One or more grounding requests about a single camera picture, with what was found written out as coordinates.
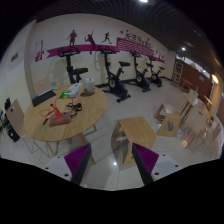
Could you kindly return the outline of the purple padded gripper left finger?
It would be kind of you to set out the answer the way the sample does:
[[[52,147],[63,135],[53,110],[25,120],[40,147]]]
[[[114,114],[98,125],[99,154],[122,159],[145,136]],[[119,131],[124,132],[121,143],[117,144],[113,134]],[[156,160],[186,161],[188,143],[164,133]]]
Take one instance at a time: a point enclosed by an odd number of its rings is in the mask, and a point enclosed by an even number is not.
[[[79,185],[82,181],[91,154],[91,144],[88,143],[66,156],[55,156],[43,167],[43,169]]]

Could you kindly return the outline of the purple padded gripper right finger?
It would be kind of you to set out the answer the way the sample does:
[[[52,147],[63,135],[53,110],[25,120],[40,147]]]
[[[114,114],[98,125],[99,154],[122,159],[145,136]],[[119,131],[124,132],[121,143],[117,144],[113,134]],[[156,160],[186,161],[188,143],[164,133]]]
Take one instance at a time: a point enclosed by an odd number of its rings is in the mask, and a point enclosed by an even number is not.
[[[137,143],[132,144],[132,154],[145,185],[182,169],[169,155],[157,154]]]

